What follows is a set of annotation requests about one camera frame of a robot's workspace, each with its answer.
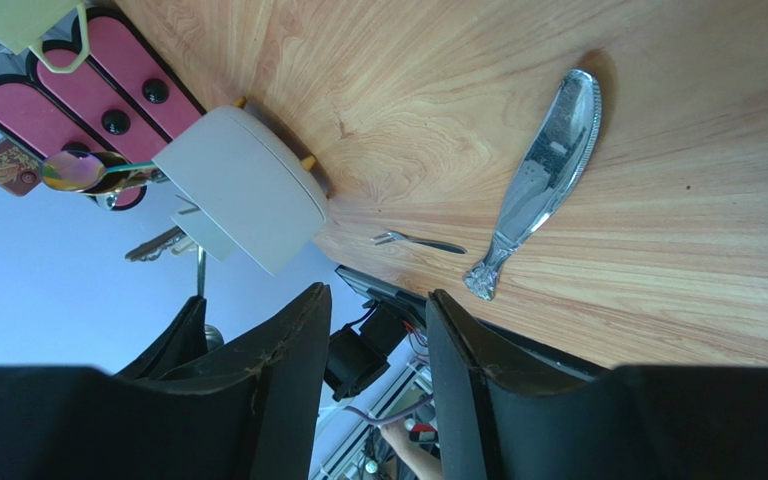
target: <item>person's hand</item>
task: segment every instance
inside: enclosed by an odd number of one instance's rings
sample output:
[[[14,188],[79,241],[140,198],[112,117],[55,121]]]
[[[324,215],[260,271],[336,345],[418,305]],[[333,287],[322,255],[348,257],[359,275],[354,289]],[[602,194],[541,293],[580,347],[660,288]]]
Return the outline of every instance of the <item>person's hand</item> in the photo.
[[[386,440],[394,450],[401,450],[411,444],[411,439],[408,437],[408,431],[405,429],[402,420],[382,425],[381,437]]]

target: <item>mug handle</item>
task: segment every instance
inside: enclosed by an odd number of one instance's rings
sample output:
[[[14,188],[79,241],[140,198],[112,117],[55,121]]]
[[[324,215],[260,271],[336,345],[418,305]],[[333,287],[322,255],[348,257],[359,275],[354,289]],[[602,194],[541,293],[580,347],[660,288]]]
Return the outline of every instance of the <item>mug handle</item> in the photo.
[[[82,50],[79,51],[79,55],[76,56],[70,65],[66,67],[57,67],[56,65],[50,63],[50,60],[44,55],[44,40],[41,38],[35,40],[35,43],[29,46],[29,50],[34,53],[35,56],[38,57],[38,60],[46,65],[46,67],[53,73],[71,73],[79,68],[79,66],[82,65],[82,62],[88,58],[88,17],[85,12],[84,3],[80,2],[76,6],[76,15],[79,17],[79,34],[80,41],[82,43]]]

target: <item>wooden leg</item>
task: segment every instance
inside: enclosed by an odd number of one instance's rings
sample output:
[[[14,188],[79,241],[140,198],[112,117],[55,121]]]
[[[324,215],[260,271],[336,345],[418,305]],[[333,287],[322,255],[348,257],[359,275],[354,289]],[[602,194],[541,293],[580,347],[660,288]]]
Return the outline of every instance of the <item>wooden leg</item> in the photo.
[[[313,170],[313,166],[316,165],[316,162],[316,157],[309,155],[301,161],[301,166],[309,172],[310,170]]]

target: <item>iridescent spoon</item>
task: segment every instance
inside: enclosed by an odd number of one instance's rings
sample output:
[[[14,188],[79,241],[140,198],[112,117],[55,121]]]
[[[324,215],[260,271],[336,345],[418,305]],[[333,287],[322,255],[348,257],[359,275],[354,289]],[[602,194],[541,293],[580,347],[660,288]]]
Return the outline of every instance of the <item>iridescent spoon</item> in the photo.
[[[107,168],[95,155],[65,150],[44,160],[41,179],[53,190],[82,193],[97,186],[106,175],[151,168],[156,168],[156,164],[144,162]]]

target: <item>fork handle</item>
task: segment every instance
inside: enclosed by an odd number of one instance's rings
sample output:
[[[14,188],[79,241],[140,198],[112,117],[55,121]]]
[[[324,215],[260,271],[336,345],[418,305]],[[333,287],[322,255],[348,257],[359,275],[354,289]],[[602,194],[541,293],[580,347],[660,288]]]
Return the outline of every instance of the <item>fork handle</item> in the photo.
[[[463,247],[459,247],[458,245],[453,245],[451,243],[436,242],[434,240],[423,240],[421,238],[406,238],[405,240],[407,240],[409,242],[412,242],[412,243],[418,243],[420,245],[425,245],[426,247],[432,247],[432,248],[436,248],[438,250],[443,250],[444,252],[459,253],[459,254],[467,253],[467,251],[464,250]]]

